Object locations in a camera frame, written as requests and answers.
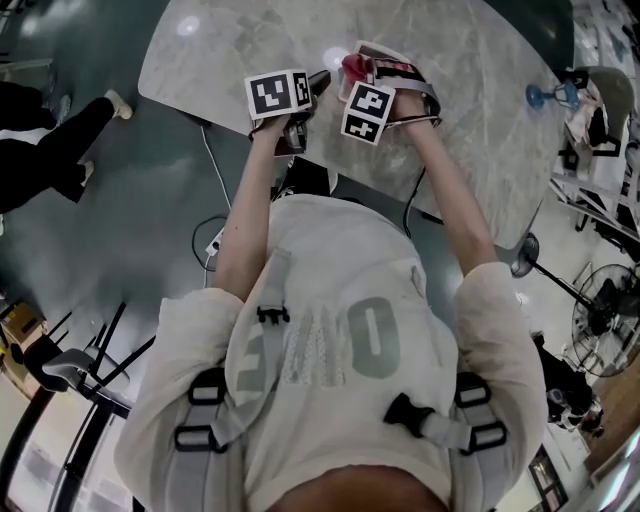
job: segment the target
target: white table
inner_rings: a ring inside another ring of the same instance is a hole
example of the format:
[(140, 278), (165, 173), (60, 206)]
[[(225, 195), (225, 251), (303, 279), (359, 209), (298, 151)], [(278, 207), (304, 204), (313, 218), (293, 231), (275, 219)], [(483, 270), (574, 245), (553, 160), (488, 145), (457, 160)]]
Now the white table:
[[(236, 132), (250, 129), (243, 80), (284, 68), (331, 69), (309, 123), (306, 158), (400, 201), (421, 165), (397, 130), (372, 147), (340, 134), (333, 52), (373, 41), (409, 57), (443, 105), (440, 134), (460, 164), (497, 244), (512, 248), (544, 195), (561, 144), (562, 109), (542, 113), (525, 88), (555, 77), (482, 0), (171, 0), (149, 45), (140, 94)], [(414, 206), (437, 215), (425, 184)]]

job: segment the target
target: strap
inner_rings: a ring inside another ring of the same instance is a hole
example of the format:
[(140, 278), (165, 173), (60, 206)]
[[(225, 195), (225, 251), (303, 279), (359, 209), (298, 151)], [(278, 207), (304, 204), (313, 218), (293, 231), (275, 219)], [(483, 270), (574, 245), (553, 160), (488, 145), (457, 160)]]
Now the strap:
[[(392, 121), (385, 125), (385, 129), (425, 120), (431, 121), (437, 127), (442, 122), (438, 95), (433, 85), (424, 79), (418, 68), (413, 64), (392, 58), (372, 59), (372, 61), (374, 65), (373, 85), (384, 85), (393, 89), (411, 89), (420, 92), (424, 98), (424, 116)], [(391, 63), (392, 66), (380, 66), (379, 63)]]
[(504, 424), (490, 405), (491, 390), (471, 372), (458, 374), (452, 416), (471, 426), (466, 450), (451, 452), (452, 512), (484, 512), (494, 508), (511, 488), (511, 445)]
[[(218, 406), (192, 406), (187, 423), (206, 425), (211, 421)], [(167, 476), (167, 511), (192, 510), (206, 512), (208, 510), (243, 511), (244, 493), (242, 478), (241, 443), (233, 443), (222, 450), (209, 449), (208, 443), (212, 435), (182, 435), (176, 430), (176, 439), (180, 443), (200, 443), (204, 450), (180, 450), (176, 444), (169, 473)]]
[(416, 438), (426, 437), (442, 448), (466, 450), (471, 439), (471, 427), (438, 414), (432, 407), (416, 407), (404, 393), (391, 403), (383, 420), (402, 423)]
[(212, 424), (213, 434), (220, 445), (231, 443), (251, 427), (262, 411), (280, 374), (284, 353), (285, 324), (290, 320), (284, 304), (284, 286), (290, 266), (291, 253), (282, 249), (274, 250), (260, 305), (256, 311), (264, 336), (266, 367), (264, 392), (256, 400), (237, 407), (227, 395), (224, 406), (220, 408), (218, 417)]

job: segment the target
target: electric fan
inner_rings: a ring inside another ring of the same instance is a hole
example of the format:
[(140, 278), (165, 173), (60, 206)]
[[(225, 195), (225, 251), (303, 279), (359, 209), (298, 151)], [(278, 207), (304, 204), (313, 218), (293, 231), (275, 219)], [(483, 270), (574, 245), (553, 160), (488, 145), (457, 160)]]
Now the electric fan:
[(538, 270), (576, 299), (573, 308), (573, 348), (582, 368), (597, 377), (612, 377), (627, 369), (640, 352), (640, 282), (622, 265), (605, 265), (578, 292), (538, 263), (540, 244), (529, 233), (511, 265), (521, 278)]

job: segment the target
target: glass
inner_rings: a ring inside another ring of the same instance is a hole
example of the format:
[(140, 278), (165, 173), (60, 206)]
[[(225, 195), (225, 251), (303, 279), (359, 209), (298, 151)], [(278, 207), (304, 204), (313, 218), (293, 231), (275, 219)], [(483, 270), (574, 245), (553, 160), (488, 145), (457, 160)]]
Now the glass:
[(112, 416), (100, 438), (82, 487), (73, 506), (73, 512), (129, 512), (133, 497), (120, 480), (113, 462), (116, 443), (125, 420)]
[(91, 402), (75, 393), (51, 399), (20, 455), (8, 498), (22, 512), (45, 512), (60, 470)]

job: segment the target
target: gray floor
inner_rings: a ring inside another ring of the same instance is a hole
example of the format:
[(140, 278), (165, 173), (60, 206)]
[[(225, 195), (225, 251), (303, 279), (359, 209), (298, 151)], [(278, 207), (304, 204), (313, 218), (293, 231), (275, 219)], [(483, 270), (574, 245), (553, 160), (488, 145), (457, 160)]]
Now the gray floor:
[[(127, 301), (110, 349), (116, 359), (153, 334), (163, 297), (202, 286), (191, 233), (199, 221), (226, 212), (198, 125), (137, 94), (147, 45), (166, 3), (40, 0), (0, 39), (0, 51), (10, 50), (11, 60), (54, 59), (57, 94), (73, 95), (72, 113), (109, 88), (135, 108), (131, 121), (114, 120), (91, 148), (96, 174), (78, 205), (46, 191), (6, 216), (0, 238), (0, 277), (10, 299), (26, 298), (54, 323), (73, 310), (66, 346), (86, 343), (120, 300)], [(207, 136), (233, 195), (249, 142), (216, 126)], [(336, 195), (358, 197), (401, 222), (404, 205), (357, 183), (342, 179)], [(220, 227), (202, 230), (203, 249)], [(444, 230), (417, 211), (411, 229), (431, 306), (451, 324), (461, 276)]]

